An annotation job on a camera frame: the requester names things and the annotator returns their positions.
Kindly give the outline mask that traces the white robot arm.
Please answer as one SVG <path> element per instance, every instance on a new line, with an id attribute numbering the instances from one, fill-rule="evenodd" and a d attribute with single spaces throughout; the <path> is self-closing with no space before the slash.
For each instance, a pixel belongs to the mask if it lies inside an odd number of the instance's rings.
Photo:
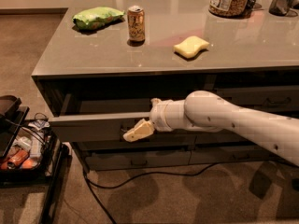
<path id="1" fill-rule="evenodd" d="M 227 102 L 209 91 L 194 91 L 185 99 L 151 100 L 147 119 L 141 119 L 123 138 L 135 142 L 154 132 L 228 130 L 299 165 L 299 119 L 249 109 Z"/>

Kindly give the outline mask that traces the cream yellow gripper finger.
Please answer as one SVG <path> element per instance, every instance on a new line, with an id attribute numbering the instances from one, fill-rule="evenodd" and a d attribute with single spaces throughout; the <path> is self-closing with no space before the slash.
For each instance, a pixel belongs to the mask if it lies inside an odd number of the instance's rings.
<path id="1" fill-rule="evenodd" d="M 151 136 L 154 131 L 155 129 L 150 120 L 141 119 L 132 129 L 123 135 L 123 138 L 127 142 L 135 142 Z"/>

